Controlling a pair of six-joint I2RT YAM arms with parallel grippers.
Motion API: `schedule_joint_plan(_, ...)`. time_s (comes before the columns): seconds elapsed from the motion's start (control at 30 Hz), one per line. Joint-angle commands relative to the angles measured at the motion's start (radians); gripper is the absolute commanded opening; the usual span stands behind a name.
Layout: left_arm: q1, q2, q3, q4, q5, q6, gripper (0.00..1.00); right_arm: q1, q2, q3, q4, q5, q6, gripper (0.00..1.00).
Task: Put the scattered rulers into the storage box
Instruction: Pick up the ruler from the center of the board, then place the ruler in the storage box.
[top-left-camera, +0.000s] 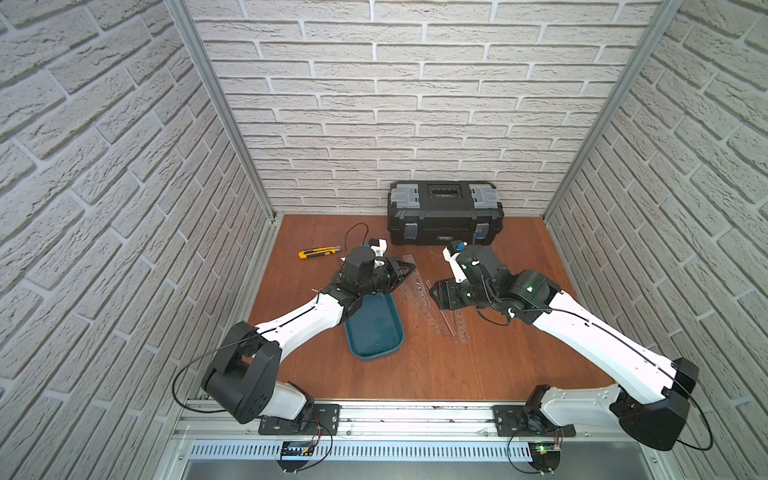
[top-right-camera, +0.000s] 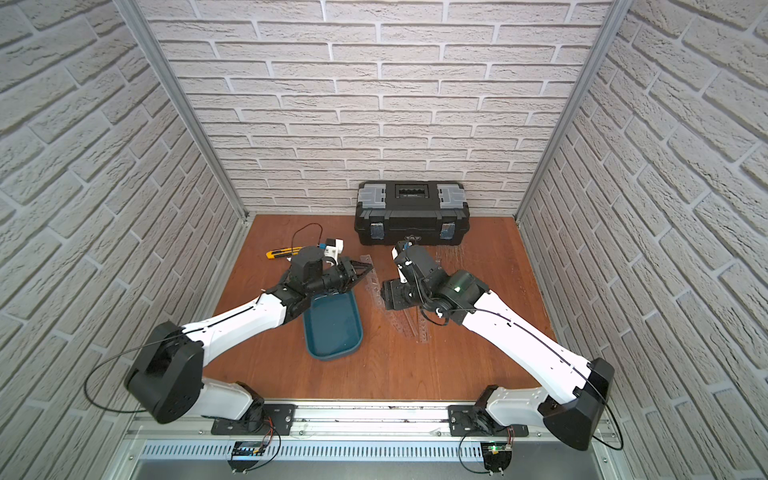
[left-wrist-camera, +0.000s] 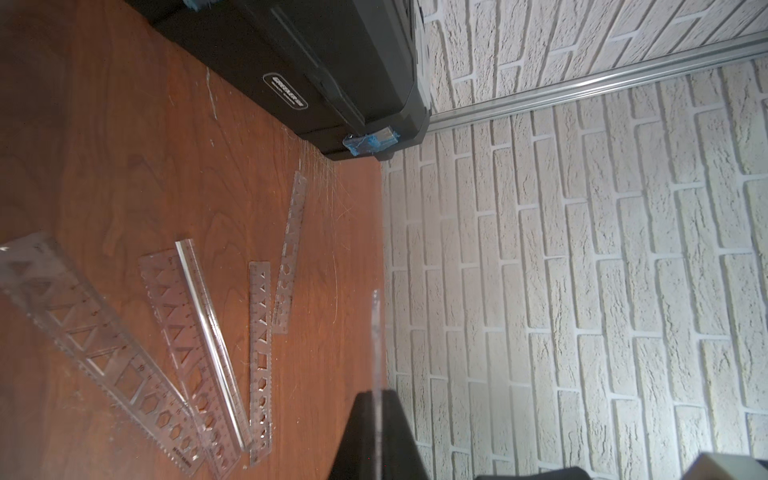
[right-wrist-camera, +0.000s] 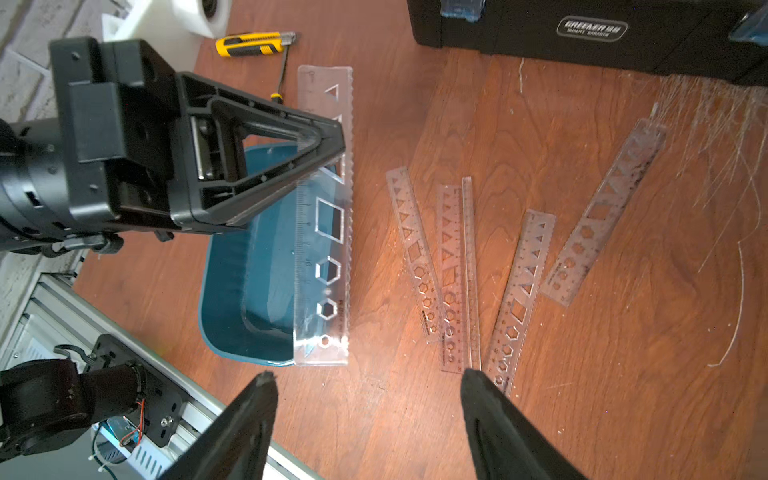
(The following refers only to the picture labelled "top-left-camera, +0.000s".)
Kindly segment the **clear stencil ruler with triangles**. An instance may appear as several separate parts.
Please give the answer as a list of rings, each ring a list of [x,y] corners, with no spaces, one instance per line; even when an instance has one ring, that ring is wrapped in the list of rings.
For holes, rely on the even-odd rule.
[[[406,297],[416,306],[420,317],[429,327],[436,334],[455,341],[456,333],[452,324],[430,296],[431,283],[422,279],[418,269],[408,276],[403,288],[406,291]]]

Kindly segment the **clear plain ruler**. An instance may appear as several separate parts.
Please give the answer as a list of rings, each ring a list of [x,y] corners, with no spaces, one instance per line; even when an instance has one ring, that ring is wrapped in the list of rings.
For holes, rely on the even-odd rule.
[[[464,343],[463,332],[459,329],[454,316],[450,315],[447,310],[440,309],[432,298],[431,286],[429,281],[416,282],[416,306],[421,317],[438,336],[456,343]]]

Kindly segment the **clear stencil ruler with holes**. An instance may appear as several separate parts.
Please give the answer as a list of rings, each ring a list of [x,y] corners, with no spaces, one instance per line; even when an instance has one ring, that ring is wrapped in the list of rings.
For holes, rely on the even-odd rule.
[[[455,335],[461,344],[467,344],[469,337],[466,330],[466,323],[464,318],[464,312],[462,310],[454,310],[452,312],[453,324],[455,327]]]

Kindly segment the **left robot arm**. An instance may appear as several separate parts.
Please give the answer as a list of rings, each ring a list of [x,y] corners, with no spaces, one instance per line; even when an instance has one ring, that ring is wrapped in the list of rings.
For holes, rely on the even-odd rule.
[[[314,399],[280,382],[280,365],[315,336],[347,321],[365,296],[392,293],[416,270],[414,263],[385,251],[381,244],[359,246],[307,303],[256,326],[233,325],[202,376],[202,390],[241,424],[271,418],[305,429],[314,419]]]

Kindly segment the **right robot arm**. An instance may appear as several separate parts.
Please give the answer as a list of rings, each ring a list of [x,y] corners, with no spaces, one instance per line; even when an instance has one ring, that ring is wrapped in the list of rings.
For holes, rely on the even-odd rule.
[[[439,309],[491,308],[507,321],[518,319],[568,345],[613,381],[592,389],[537,386],[518,416],[520,430],[546,435],[590,425],[619,428],[658,451],[679,444],[695,403],[699,369],[693,362],[639,345],[535,270],[511,273],[487,246],[454,241],[443,257],[453,276],[430,290]]]

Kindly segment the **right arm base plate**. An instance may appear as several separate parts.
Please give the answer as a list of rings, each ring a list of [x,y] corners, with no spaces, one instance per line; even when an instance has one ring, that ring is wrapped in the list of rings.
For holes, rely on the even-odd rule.
[[[557,426],[542,413],[523,405],[494,405],[491,407],[499,437],[545,437],[551,439],[576,436],[573,425]]]

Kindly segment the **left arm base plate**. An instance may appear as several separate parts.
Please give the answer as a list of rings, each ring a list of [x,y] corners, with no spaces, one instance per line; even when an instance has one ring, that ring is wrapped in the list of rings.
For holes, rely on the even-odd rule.
[[[341,405],[336,403],[308,404],[293,420],[265,416],[260,419],[258,433],[262,436],[323,436],[337,434]]]

